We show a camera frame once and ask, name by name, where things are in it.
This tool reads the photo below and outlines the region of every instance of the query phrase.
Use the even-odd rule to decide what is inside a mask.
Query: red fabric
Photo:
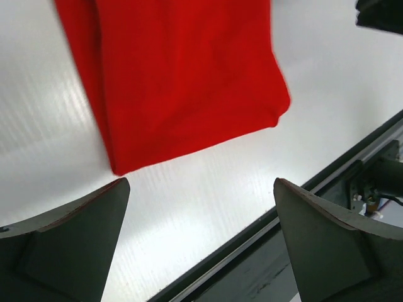
[[[273,127],[270,0],[55,0],[113,172]]]

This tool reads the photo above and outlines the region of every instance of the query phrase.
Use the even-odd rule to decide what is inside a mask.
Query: white tabletop
[[[355,0],[273,0],[292,95],[280,124],[127,175],[131,193],[103,301],[143,302],[402,109],[403,36],[356,28]],[[48,0],[0,2],[0,225],[112,181]]]

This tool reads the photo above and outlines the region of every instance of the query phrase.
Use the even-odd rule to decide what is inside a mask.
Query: folded red cloth
[[[270,0],[55,0],[118,175],[276,126]]]

